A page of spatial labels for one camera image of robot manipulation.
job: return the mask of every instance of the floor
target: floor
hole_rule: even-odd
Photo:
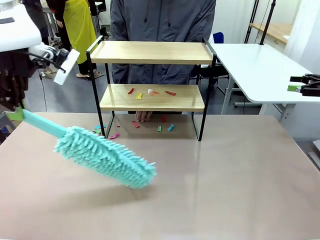
[[[98,71],[106,73],[105,66],[98,64]],[[43,78],[42,82],[39,78],[39,73],[36,73],[29,79],[29,89],[26,92],[26,97],[32,112],[56,112],[56,113],[96,113],[96,104],[94,92],[90,81],[76,78],[78,66],[74,66],[67,80],[60,86],[52,80]],[[96,80],[99,99],[107,87],[107,78],[102,76]],[[219,86],[225,89],[228,85],[227,79],[220,79]],[[206,97],[208,80],[203,79],[200,83],[200,92],[203,99]],[[224,95],[214,86],[214,91],[211,93],[208,114],[220,114],[224,102]],[[234,102],[243,102],[244,96],[232,95],[231,102],[228,107],[228,114],[248,114],[256,115],[259,113],[259,107],[234,107]]]

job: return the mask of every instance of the hand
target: hand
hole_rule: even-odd
[[[64,24],[62,23],[62,21],[56,20],[56,24],[60,27],[63,28]]]
[[[135,112],[135,120],[137,122],[149,121],[151,117],[152,111],[136,111]]]

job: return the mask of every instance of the finger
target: finger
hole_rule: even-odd
[[[152,114],[152,111],[149,111],[149,112],[148,112],[148,115],[146,116],[146,121],[149,121],[149,120],[150,120],[151,114]]]
[[[141,115],[141,122],[144,122],[144,121],[145,121],[146,114],[147,114],[147,111],[143,111],[143,112],[142,112],[142,115]]]
[[[136,120],[139,122],[140,119],[141,119],[141,114],[142,114],[142,111],[138,111],[138,114],[136,116]]]

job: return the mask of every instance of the yellow cloth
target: yellow cloth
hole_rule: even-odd
[[[63,19],[72,48],[80,53],[78,64],[87,60],[86,51],[96,40],[88,0],[67,0]]]

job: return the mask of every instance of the white tabletop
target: white tabletop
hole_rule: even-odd
[[[213,44],[218,58],[253,103],[320,103],[320,97],[287,91],[290,77],[310,72],[269,45]]]

